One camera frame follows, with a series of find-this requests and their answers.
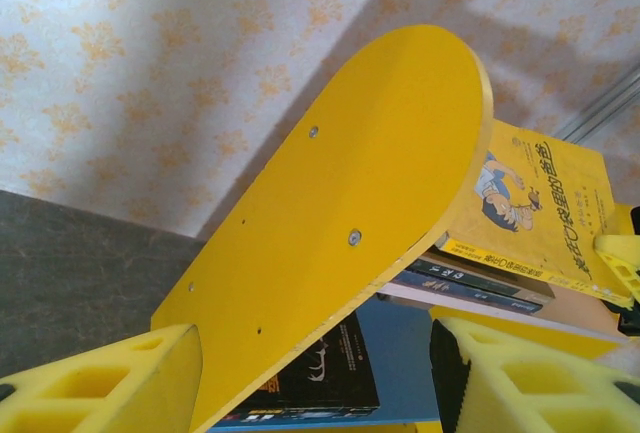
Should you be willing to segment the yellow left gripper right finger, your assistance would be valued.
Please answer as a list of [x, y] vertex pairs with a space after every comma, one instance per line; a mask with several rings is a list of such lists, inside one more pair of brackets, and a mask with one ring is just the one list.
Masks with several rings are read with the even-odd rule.
[[640, 433], [640, 377], [460, 318], [429, 355], [443, 433]]

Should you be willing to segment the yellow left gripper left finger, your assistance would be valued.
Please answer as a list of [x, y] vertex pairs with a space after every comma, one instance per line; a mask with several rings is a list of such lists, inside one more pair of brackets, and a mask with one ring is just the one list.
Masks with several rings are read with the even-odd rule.
[[0, 433], [188, 433], [202, 363], [183, 324], [0, 378]]

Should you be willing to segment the yellow cartoon cover book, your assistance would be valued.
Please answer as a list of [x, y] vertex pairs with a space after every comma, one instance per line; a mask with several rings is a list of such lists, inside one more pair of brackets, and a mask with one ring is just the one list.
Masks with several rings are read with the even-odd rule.
[[594, 249], [618, 229], [602, 154], [496, 121], [472, 195], [439, 250], [629, 308]]

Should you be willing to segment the brown scroll cover book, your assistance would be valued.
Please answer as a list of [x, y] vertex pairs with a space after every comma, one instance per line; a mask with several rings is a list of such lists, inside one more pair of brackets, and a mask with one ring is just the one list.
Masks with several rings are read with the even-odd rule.
[[542, 281], [441, 252], [435, 247], [418, 257], [408, 269], [540, 305], [555, 299], [550, 286]]

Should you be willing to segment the purple old man cover book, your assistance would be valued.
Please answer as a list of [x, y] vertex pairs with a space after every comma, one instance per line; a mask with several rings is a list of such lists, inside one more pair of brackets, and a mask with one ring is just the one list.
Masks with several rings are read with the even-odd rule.
[[402, 271], [379, 292], [387, 296], [443, 306], [452, 306], [455, 300], [460, 300], [526, 315], [535, 314], [542, 309], [535, 302], [409, 270]]

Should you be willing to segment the black antler cover book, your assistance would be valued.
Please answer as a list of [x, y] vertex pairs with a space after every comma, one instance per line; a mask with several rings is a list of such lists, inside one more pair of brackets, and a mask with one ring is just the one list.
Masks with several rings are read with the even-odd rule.
[[267, 380], [240, 408], [380, 406], [355, 313]]

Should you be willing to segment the dark wolf cover book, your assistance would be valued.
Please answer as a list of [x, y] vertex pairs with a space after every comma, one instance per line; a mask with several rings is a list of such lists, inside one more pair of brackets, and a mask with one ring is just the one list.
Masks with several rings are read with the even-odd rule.
[[325, 419], [351, 419], [370, 416], [378, 405], [359, 407], [301, 407], [301, 408], [236, 408], [226, 414], [216, 427], [239, 426], [245, 423], [275, 424], [279, 421], [307, 421]]

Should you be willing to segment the yellow pink blue bookshelf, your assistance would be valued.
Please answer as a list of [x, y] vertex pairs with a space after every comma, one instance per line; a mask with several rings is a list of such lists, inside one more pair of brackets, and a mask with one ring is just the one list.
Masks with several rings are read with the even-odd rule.
[[[436, 319], [376, 293], [452, 225], [489, 148], [493, 99], [452, 33], [403, 27], [369, 43], [318, 95], [151, 319], [198, 329], [191, 433], [274, 433], [302, 421], [216, 427], [355, 309], [378, 376], [374, 425], [441, 427]], [[591, 361], [608, 340], [479, 325]]]

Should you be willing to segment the aluminium frame post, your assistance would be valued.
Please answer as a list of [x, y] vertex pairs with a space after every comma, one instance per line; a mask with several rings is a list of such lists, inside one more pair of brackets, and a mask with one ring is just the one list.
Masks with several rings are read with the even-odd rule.
[[584, 144], [597, 131], [639, 101], [640, 62], [576, 117], [563, 124], [553, 136], [565, 142]]

